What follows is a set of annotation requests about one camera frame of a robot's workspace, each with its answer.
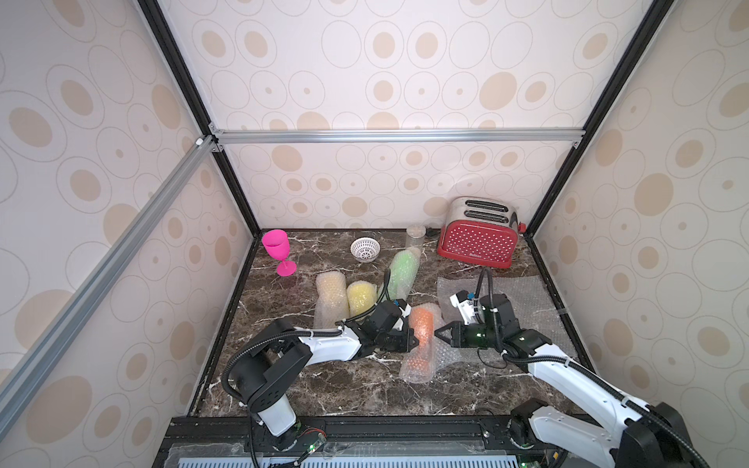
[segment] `toaster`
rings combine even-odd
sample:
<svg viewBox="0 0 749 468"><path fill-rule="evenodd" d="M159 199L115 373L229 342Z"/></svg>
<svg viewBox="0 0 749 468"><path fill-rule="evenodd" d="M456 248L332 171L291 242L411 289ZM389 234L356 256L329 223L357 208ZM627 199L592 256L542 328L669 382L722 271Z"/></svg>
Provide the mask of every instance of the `toaster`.
<svg viewBox="0 0 749 468"><path fill-rule="evenodd" d="M518 233L523 232L525 224L511 204L460 197L450 204L437 253L469 264L510 268Z"/></svg>

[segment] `small strainer bowl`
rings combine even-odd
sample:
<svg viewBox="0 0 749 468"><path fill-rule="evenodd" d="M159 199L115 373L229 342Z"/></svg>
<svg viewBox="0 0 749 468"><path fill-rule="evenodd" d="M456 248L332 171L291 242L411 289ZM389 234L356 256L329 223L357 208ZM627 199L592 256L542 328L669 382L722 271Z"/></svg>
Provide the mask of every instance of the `small strainer bowl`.
<svg viewBox="0 0 749 468"><path fill-rule="evenodd" d="M380 243L371 237L360 237L352 242L351 254L358 261L367 264L380 254Z"/></svg>

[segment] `bubble wrapped object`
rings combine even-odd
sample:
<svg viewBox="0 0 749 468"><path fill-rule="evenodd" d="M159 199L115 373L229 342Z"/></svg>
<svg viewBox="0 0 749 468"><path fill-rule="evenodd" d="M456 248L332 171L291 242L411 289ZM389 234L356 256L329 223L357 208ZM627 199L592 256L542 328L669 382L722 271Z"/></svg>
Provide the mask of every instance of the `bubble wrapped object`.
<svg viewBox="0 0 749 468"><path fill-rule="evenodd" d="M390 262L390 283L387 288L390 299L408 298L413 282L416 281L420 261L419 247L409 247L395 254Z"/></svg>
<svg viewBox="0 0 749 468"><path fill-rule="evenodd" d="M399 377L406 382L427 383L437 370L434 330L442 326L441 310L437 304L414 306L408 316L408 325L419 339L419 346L412 349L401 364Z"/></svg>
<svg viewBox="0 0 749 468"><path fill-rule="evenodd" d="M361 314L375 304L377 288L370 282L355 281L346 289L349 316Z"/></svg>
<svg viewBox="0 0 749 468"><path fill-rule="evenodd" d="M315 285L318 287L318 301L312 326L316 329L335 328L337 321L349 317L346 277L339 271L327 271L318 275Z"/></svg>

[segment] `plastic wine glass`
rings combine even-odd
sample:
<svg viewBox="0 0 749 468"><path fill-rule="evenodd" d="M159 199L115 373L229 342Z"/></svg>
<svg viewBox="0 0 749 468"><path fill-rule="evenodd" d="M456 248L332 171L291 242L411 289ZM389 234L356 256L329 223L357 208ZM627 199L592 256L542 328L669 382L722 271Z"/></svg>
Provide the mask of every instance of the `plastic wine glass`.
<svg viewBox="0 0 749 468"><path fill-rule="evenodd" d="M276 268L279 276L291 276L297 271L297 264L293 261L286 260L291 253L291 246L288 243L288 235L282 229L273 229L263 236L263 246L268 255L281 261Z"/></svg>

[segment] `bubble wrap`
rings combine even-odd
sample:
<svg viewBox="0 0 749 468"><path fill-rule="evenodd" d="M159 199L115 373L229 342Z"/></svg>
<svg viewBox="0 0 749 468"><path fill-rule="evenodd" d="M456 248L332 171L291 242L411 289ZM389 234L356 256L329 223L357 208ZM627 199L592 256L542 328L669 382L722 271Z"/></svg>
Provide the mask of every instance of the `bubble wrap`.
<svg viewBox="0 0 749 468"><path fill-rule="evenodd" d="M336 322L348 318L346 277L339 271L320 273L315 279L318 301L315 304L313 328L335 328Z"/></svg>
<svg viewBox="0 0 749 468"><path fill-rule="evenodd" d="M355 281L346 289L349 316L361 314L375 304L377 288L370 282Z"/></svg>
<svg viewBox="0 0 749 468"><path fill-rule="evenodd" d="M476 282L479 277L473 279L449 280L437 279L437 298L440 301L442 316L445 322L462 320L461 313L450 303L450 296L460 290L476 292ZM481 289L481 296L486 295L486 280ZM506 294L512 303L515 317L518 318L522 328L533 328L546 335L554 344L559 346L568 356L577 358L574 345L564 330L559 313L551 302L544 282L540 276L527 276L523 278L494 278L494 293ZM478 362L476 349L457 349L456 355L445 356L447 359L437 360L437 370L452 364L453 362ZM499 356L493 351L482 352L482 358L494 365L502 365Z"/></svg>
<svg viewBox="0 0 749 468"><path fill-rule="evenodd" d="M442 364L443 362L460 360L458 350L434 337L434 331L445 325L437 304L414 306L408 322L413 328L413 334L419 339L419 346L404 356L399 374L401 379L411 383L427 383L434 377L437 369L447 365Z"/></svg>
<svg viewBox="0 0 749 468"><path fill-rule="evenodd" d="M420 261L419 247L409 247L395 254L390 262L390 283L387 288L391 299L408 298L413 282L416 281Z"/></svg>

